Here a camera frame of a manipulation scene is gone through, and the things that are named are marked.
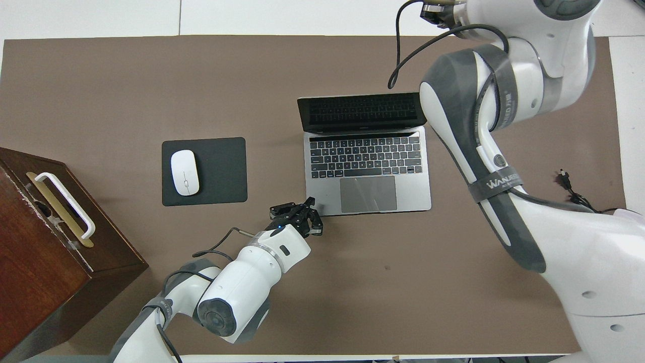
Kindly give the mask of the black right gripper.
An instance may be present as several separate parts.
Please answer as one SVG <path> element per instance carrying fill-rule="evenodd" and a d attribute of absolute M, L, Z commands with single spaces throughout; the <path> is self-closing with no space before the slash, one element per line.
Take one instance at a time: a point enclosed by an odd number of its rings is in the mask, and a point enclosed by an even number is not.
<path fill-rule="evenodd" d="M 421 18 L 438 28 L 455 28 L 463 25 L 456 18 L 455 7 L 466 1 L 422 1 Z"/>

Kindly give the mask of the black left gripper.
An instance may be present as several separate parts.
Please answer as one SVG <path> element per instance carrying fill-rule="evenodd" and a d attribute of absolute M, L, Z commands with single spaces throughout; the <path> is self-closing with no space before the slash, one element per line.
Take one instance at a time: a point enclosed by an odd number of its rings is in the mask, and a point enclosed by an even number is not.
<path fill-rule="evenodd" d="M 267 230 L 282 229 L 286 225 L 292 225 L 302 237 L 321 236 L 323 221 L 314 208 L 315 198 L 309 196 L 304 204 L 296 205 L 289 202 L 270 207 L 271 222 Z"/>

